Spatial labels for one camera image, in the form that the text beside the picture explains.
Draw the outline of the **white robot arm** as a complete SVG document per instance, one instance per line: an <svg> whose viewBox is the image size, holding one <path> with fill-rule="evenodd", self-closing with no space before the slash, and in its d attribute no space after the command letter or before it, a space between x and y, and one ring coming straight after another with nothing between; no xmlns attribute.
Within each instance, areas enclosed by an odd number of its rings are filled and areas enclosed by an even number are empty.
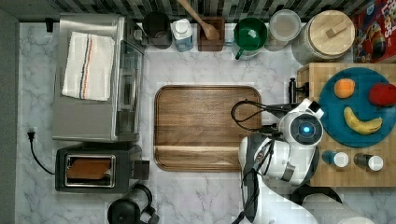
<svg viewBox="0 0 396 224"><path fill-rule="evenodd" d="M270 189L267 178L301 186L310 179L323 136L320 105L304 99L294 108L270 105L280 121L271 135L253 133L240 143L243 207L232 224L318 224L305 208Z"/></svg>

